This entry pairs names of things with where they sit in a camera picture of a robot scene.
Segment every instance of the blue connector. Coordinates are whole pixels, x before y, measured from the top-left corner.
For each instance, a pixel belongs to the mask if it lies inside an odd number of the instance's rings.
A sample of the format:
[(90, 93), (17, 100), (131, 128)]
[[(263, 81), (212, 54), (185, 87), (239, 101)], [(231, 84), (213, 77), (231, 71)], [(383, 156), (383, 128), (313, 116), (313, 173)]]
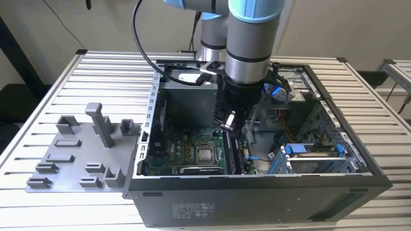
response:
[(259, 157), (257, 156), (247, 155), (245, 159), (248, 159), (248, 160), (259, 160)]
[(339, 153), (339, 157), (344, 157), (345, 156), (345, 149), (344, 149), (344, 147), (340, 144), (337, 144), (335, 146), (335, 148), (336, 148), (336, 152)]

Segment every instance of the white wall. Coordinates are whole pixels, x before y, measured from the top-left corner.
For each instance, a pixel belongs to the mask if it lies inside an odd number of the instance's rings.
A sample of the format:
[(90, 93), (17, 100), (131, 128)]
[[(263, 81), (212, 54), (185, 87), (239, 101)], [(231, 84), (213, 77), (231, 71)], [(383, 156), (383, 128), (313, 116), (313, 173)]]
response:
[(345, 57), (357, 70), (411, 60), (409, 0), (295, 0), (279, 54)]

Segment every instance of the power cord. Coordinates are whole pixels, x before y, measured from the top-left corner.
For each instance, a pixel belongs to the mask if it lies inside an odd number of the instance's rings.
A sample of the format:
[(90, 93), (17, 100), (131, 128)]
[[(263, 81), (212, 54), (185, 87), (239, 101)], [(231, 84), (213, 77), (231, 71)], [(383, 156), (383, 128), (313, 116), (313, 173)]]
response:
[(393, 91), (395, 87), (396, 87), (396, 83), (395, 83), (393, 86), (392, 86), (392, 89), (391, 89), (391, 92), (389, 92), (389, 94), (388, 94), (388, 96), (387, 96), (385, 102), (388, 102), (388, 99), (389, 99), (389, 97), (391, 97), (391, 94), (392, 94), (392, 91)]
[(399, 109), (399, 111), (397, 111), (397, 114), (400, 114), (401, 112), (403, 112), (403, 110), (404, 110), (404, 108), (405, 108), (405, 103), (403, 103), (403, 105), (400, 106), (400, 109)]
[(62, 23), (62, 21), (61, 21), (58, 15), (57, 15), (57, 13), (53, 11), (50, 5), (46, 3), (45, 0), (42, 0), (42, 2), (44, 2), (44, 4), (48, 6), (48, 8), (49, 8), (50, 12), (53, 13), (53, 15), (56, 15), (56, 17), (57, 17), (57, 19), (58, 19), (58, 21), (60, 21), (60, 23), (61, 23), (64, 29), (69, 32), (69, 34), (72, 35), (72, 37), (74, 38), (74, 40), (78, 42), (81, 48), (85, 49), (85, 47), (84, 47), (84, 45), (81, 44), (81, 42), (78, 41), (77, 37), (73, 35), (73, 33), (72, 33), (72, 32), (69, 31), (69, 29), (65, 27), (65, 25), (64, 25), (64, 23)]
[(188, 51), (191, 51), (191, 48), (192, 48), (192, 51), (193, 51), (193, 35), (195, 35), (195, 30), (197, 28), (197, 23), (199, 23), (200, 17), (201, 17), (201, 12), (197, 11), (195, 13), (195, 17), (193, 17), (193, 25), (192, 25), (192, 33), (191, 33), (191, 40), (189, 40), (189, 45), (188, 45)]
[(131, 28), (132, 28), (132, 33), (133, 33), (137, 49), (140, 50), (140, 53), (143, 55), (144, 60), (147, 61), (148, 65), (153, 68), (153, 70), (157, 73), (160, 73), (165, 78), (172, 80), (173, 82), (188, 85), (188, 86), (200, 86), (201, 85), (200, 83), (191, 83), (191, 82), (181, 81), (177, 78), (172, 77), (171, 75), (165, 74), (164, 71), (161, 71), (161, 69), (152, 63), (151, 59), (148, 58), (148, 56), (147, 56), (147, 54), (143, 50), (143, 47), (141, 47), (140, 39), (139, 39), (139, 36), (137, 36), (137, 28), (136, 28), (136, 15), (137, 15), (137, 10), (140, 8), (141, 2), (143, 2), (143, 0), (139, 0), (136, 7), (133, 9), (133, 14), (132, 14), (132, 19), (131, 19)]

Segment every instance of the aluminum slotted table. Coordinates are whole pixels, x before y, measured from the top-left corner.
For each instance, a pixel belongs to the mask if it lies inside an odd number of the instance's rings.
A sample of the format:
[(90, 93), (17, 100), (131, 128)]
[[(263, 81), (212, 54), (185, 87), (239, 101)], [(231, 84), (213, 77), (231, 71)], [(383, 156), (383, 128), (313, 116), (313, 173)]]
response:
[[(192, 59), (191, 54), (149, 54), (151, 59)], [(336, 58), (272, 57), (308, 64), (393, 187), (337, 223), (189, 227), (187, 230), (411, 230), (411, 128)], [(61, 115), (84, 115), (101, 102), (113, 123), (144, 121), (153, 70), (139, 53), (88, 51), (74, 55), (18, 134), (0, 156), (0, 228), (21, 231), (144, 230), (137, 209), (120, 193), (25, 193), (25, 181), (44, 156)]]

